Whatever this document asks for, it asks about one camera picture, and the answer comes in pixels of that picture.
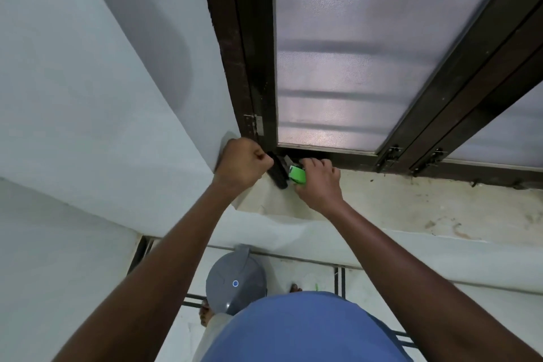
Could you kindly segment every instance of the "hand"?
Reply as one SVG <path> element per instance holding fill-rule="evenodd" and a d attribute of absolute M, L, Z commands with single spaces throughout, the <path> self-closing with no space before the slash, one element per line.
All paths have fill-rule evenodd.
<path fill-rule="evenodd" d="M 273 159 L 255 141 L 247 138 L 230 139 L 215 170 L 213 183 L 236 198 L 253 186 L 272 166 Z"/>
<path fill-rule="evenodd" d="M 328 159 L 308 158 L 301 163 L 306 171 L 306 184 L 296 185 L 296 193 L 311 209 L 326 216 L 343 203 L 339 187 L 341 172 Z"/>

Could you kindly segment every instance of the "green object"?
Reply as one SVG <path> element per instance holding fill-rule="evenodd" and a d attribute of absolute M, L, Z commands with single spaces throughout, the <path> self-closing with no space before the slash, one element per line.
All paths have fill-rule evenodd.
<path fill-rule="evenodd" d="M 289 178 L 298 184 L 305 184 L 305 170 L 300 167 L 291 166 L 288 170 Z"/>

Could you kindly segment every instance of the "white pants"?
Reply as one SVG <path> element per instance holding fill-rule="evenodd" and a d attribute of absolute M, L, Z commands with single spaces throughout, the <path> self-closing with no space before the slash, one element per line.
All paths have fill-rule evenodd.
<path fill-rule="evenodd" d="M 216 337 L 219 336 L 219 333 L 222 332 L 224 327 L 230 322 L 233 318 L 231 315 L 227 314 L 216 314 L 211 318 L 204 332 L 204 336 L 200 341 L 200 344 L 196 348 L 192 362 L 200 362 L 204 357 L 205 353 L 209 349 L 209 346 L 213 343 Z"/>

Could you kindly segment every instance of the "forearm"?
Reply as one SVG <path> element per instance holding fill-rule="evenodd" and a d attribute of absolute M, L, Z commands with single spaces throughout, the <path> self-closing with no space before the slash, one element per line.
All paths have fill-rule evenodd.
<path fill-rule="evenodd" d="M 429 360 L 540 360 L 450 282 L 348 204 L 325 214 Z"/>
<path fill-rule="evenodd" d="M 211 234 L 235 194 L 212 183 L 153 252 L 113 290 L 54 359 L 152 361 Z"/>

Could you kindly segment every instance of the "person's left hand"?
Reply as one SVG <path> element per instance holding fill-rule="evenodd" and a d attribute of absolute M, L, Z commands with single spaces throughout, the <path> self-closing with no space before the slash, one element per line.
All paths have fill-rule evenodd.
<path fill-rule="evenodd" d="M 273 159 L 255 141 L 230 139 L 224 147 L 213 181 L 237 197 L 253 186 L 273 163 Z"/>

